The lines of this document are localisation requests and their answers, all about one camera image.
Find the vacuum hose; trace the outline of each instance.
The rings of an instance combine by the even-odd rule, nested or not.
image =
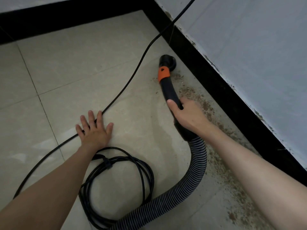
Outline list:
[[[176,66],[175,58],[163,55],[160,58],[158,80],[165,100],[174,100],[183,109],[170,80],[170,71]],[[182,127],[174,117],[174,124],[182,138],[188,141],[191,150],[190,166],[183,178],[171,189],[156,197],[145,205],[133,210],[110,229],[137,230],[157,217],[167,213],[183,202],[196,189],[203,178],[207,166],[207,152],[204,141],[193,132]]]

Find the person's left arm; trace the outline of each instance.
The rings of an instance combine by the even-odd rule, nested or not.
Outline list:
[[[76,130],[82,145],[62,165],[31,185],[0,212],[0,229],[60,229],[80,190],[86,169],[96,151],[111,139],[113,123],[106,130],[101,111],[88,112],[89,125],[84,116]]]

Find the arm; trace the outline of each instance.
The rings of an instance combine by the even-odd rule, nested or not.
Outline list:
[[[244,148],[210,123],[193,100],[167,104],[179,123],[214,147],[267,219],[277,229],[307,229],[307,187]]]
[[[101,111],[88,112],[89,125],[84,116],[76,130],[82,145],[78,151],[62,165],[41,178],[12,200],[0,212],[0,229],[60,229],[80,190],[86,169],[99,149],[111,139],[113,124],[106,131],[103,127]]]

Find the person's right arm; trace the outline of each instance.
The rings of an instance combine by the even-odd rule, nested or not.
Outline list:
[[[193,100],[167,104],[179,123],[215,148],[246,192],[276,229],[307,229],[307,187],[236,143],[208,121]]]

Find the hand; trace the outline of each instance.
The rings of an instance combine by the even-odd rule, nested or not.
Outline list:
[[[78,124],[76,125],[76,131],[81,139],[82,146],[95,152],[106,147],[112,137],[113,123],[109,123],[105,130],[101,111],[97,114],[97,122],[95,124],[94,113],[91,110],[88,111],[89,124],[84,115],[81,115],[80,120],[84,133]]]
[[[170,99],[167,100],[167,105],[183,127],[198,134],[200,127],[211,125],[210,121],[204,115],[198,102],[187,99],[185,97],[182,97],[180,101],[182,103],[183,110],[179,109],[177,104]]]

